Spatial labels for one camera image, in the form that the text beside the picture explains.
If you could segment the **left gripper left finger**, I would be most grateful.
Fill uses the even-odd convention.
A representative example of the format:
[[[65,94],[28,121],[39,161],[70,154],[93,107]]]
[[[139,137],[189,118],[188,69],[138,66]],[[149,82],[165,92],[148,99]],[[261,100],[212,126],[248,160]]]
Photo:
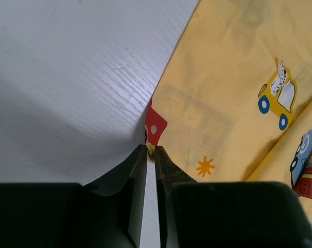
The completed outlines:
[[[0,247],[139,247],[147,148],[98,179],[0,183]]]

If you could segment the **yellow car-print placemat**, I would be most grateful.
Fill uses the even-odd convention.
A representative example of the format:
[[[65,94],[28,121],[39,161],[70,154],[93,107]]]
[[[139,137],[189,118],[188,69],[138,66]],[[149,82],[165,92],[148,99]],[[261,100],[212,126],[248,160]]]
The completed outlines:
[[[312,1],[200,1],[148,106],[199,182],[280,181],[312,218]]]

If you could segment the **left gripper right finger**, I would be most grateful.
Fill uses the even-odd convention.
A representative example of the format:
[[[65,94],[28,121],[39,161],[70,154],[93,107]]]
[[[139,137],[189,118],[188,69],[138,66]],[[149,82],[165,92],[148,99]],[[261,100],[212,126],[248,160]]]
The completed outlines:
[[[199,183],[154,149],[161,247],[312,247],[292,189],[267,182]]]

